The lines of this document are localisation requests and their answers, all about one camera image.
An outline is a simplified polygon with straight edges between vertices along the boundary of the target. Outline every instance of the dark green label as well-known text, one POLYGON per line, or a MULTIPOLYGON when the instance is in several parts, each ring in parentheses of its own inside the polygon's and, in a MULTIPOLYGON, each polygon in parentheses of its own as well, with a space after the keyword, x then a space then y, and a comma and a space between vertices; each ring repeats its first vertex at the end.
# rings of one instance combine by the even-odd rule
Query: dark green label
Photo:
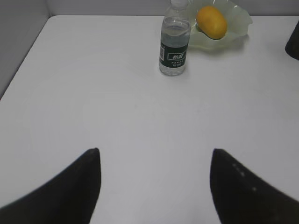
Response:
POLYGON ((180 48, 171 48, 161 42, 160 63, 169 68, 178 68, 185 64, 188 44, 180 48))

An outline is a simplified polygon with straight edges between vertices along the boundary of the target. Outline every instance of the green glass dish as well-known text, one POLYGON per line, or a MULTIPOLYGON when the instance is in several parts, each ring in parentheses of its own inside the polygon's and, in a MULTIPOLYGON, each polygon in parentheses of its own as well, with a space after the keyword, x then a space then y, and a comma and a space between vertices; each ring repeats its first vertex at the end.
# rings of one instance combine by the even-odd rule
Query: green glass dish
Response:
POLYGON ((229 0, 189 0, 188 13, 191 23, 189 40, 189 47, 191 48, 217 49, 228 47, 235 39, 247 35, 248 26, 252 24, 248 12, 229 0), (223 38, 211 39, 197 26, 196 15, 204 6, 214 6, 227 20, 228 30, 223 38))

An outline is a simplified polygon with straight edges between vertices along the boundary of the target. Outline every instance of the table surface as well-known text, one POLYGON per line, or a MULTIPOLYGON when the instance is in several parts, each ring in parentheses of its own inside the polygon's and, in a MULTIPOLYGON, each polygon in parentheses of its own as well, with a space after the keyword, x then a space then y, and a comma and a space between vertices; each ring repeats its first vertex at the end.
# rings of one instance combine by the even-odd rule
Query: table surface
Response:
POLYGON ((299 200, 298 17, 252 17, 230 49, 158 69, 161 16, 54 16, 0 101, 0 206, 99 147, 91 224, 220 223, 209 188, 224 148, 299 200))

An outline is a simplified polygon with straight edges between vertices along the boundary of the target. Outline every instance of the water bottle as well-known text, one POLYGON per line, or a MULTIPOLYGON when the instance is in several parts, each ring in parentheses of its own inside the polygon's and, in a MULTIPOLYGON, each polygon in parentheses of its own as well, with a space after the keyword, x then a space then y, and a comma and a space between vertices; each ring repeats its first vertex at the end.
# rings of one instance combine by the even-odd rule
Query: water bottle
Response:
POLYGON ((188 0, 171 0, 161 28, 160 71, 177 76, 185 69, 191 25, 188 0))

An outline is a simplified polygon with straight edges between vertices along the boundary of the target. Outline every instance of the bottle cap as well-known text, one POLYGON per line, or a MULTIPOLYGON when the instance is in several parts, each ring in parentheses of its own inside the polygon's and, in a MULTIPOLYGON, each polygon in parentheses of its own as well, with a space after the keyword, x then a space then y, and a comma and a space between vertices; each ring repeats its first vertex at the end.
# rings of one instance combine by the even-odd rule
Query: bottle cap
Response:
POLYGON ((188 5, 188 0, 171 0, 171 4, 175 8, 185 8, 188 5))

